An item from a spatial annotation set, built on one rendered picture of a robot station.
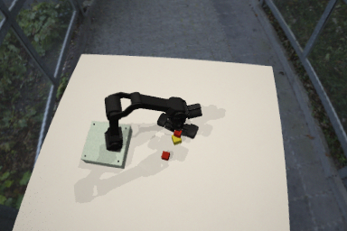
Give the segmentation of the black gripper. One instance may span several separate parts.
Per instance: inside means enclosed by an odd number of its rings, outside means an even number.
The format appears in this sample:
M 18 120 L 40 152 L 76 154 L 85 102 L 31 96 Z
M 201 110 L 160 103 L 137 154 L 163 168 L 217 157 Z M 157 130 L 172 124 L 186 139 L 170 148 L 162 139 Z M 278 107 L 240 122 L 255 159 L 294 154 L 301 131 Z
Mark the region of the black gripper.
M 174 133 L 174 130 L 176 131 L 182 131 L 181 136 L 187 136 L 188 138 L 194 139 L 198 130 L 199 126 L 193 125 L 193 124 L 184 124 L 184 119 L 180 124 L 174 124 L 171 121 L 171 118 L 167 119 L 166 114 L 162 113 L 158 120 L 157 125 L 164 127 L 165 129 L 171 131 Z

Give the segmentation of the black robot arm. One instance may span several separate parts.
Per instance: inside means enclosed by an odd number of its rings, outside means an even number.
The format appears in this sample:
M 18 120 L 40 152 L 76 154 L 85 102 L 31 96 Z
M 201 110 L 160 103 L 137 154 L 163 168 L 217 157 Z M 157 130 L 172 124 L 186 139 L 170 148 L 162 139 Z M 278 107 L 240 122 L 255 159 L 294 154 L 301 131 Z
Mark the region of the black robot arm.
M 122 111 L 121 99 L 130 99 L 131 105 Z M 186 101 L 180 97 L 160 98 L 142 95 L 139 92 L 125 93 L 117 92 L 105 98 L 106 116 L 109 120 L 109 128 L 104 133 L 107 150 L 112 152 L 122 151 L 123 135 L 118 120 L 127 117 L 136 109 L 143 108 L 165 112 L 167 119 L 171 118 L 174 124 L 180 124 L 183 119 L 191 119 L 202 116 L 201 105 L 193 104 L 187 106 Z

